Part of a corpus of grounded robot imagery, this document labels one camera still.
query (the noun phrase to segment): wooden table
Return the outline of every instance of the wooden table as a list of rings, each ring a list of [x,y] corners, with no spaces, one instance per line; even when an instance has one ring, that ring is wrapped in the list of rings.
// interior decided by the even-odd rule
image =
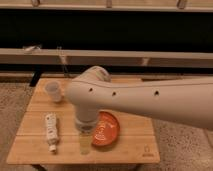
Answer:
[[[107,152],[92,147],[88,155],[81,155],[78,131],[74,126],[73,105],[65,98],[54,103],[44,92],[48,81],[58,80],[62,92],[71,79],[40,79],[27,107],[22,123],[7,158],[8,164],[101,164],[101,163],[157,163],[160,160],[152,126],[146,117],[110,111],[117,117],[121,131],[117,144]],[[114,79],[114,82],[135,82],[138,78]],[[52,155],[45,139],[44,117],[54,112],[59,118],[58,154]]]

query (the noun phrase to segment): tube cap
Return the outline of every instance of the tube cap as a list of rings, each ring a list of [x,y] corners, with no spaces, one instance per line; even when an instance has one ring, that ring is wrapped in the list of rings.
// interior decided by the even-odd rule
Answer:
[[[56,152],[56,145],[55,144],[50,145],[49,150],[50,150],[50,152],[55,153]]]

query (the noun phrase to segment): small bottle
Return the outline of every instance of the small bottle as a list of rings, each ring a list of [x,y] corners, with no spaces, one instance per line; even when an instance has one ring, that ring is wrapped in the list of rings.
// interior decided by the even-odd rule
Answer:
[[[57,143],[59,141],[58,138],[58,131],[57,131],[57,118],[56,115],[53,113],[47,114],[45,117],[45,124],[46,124],[46,139],[47,143],[49,144],[49,150],[52,153],[56,153],[57,151]]]
[[[92,145],[92,133],[80,132],[79,143],[81,154],[82,155],[89,154]]]

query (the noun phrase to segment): floor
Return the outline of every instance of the floor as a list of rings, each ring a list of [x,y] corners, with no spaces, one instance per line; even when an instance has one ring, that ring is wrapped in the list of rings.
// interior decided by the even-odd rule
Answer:
[[[33,93],[29,83],[0,83],[0,170],[34,171],[30,166],[7,165],[6,157]],[[161,162],[144,164],[140,171],[213,171],[213,148],[202,129],[153,120]],[[45,166],[49,171],[120,171],[135,165]]]

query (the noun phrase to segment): paper cup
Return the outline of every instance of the paper cup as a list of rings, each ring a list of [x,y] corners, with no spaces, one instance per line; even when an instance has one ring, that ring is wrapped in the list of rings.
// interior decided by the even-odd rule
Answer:
[[[60,102],[62,99],[60,84],[57,81],[48,82],[45,85],[45,92],[50,96],[52,101]]]

